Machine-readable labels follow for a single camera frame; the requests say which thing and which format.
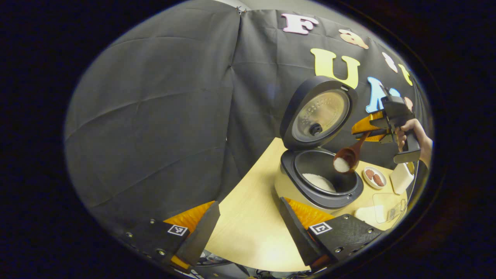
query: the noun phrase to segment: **inner pot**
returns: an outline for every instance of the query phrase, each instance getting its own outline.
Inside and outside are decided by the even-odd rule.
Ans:
[[[295,158],[295,169],[298,176],[314,189],[326,194],[341,196],[353,192],[357,188],[357,175],[355,172],[342,174],[334,169],[334,156],[319,150],[301,152]],[[312,182],[304,174],[314,174],[327,179],[336,192],[326,191]]]

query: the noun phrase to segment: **rice cooker lid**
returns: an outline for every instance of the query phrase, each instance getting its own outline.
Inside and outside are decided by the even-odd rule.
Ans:
[[[333,139],[350,117],[356,91],[326,76],[305,80],[291,98],[280,126],[284,146],[313,149]]]

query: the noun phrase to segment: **yellow letter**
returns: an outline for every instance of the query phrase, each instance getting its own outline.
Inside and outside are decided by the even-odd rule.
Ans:
[[[342,59],[346,62],[348,68],[348,77],[345,80],[338,79],[334,76],[333,61],[336,55],[333,52],[322,49],[311,49],[315,55],[315,75],[324,75],[330,78],[339,80],[340,82],[352,87],[353,89],[358,86],[358,66],[360,62],[348,56],[343,56]]]
[[[413,86],[413,83],[412,83],[412,81],[410,80],[410,74],[406,71],[405,67],[404,67],[403,65],[401,65],[401,64],[398,64],[398,66],[400,66],[401,71],[403,72],[403,76],[404,76],[404,77],[405,77],[405,79],[406,79],[406,82],[408,82],[408,84],[409,84],[410,86]]]

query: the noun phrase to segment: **rice cooker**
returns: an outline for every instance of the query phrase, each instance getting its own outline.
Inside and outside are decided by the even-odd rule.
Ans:
[[[358,173],[338,173],[335,154],[320,147],[339,133],[356,103],[353,88],[326,76],[314,76],[298,87],[280,126],[288,150],[275,177],[279,197],[331,213],[362,194]]]

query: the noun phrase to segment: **wooden table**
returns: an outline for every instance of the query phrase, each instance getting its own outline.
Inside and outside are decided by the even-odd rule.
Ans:
[[[303,264],[276,205],[278,197],[274,189],[274,177],[284,151],[286,148],[282,140],[275,138],[246,176],[219,204],[221,215],[206,250],[228,261],[255,269],[274,272],[310,269]],[[390,193],[391,198],[406,199],[406,193],[393,194],[389,178],[392,170],[360,161],[356,169],[360,177],[366,166],[373,166],[386,176],[384,189],[376,190],[364,180],[364,191],[360,197],[331,214],[354,214],[358,208],[373,206],[374,194]],[[370,225],[386,230],[397,219]]]

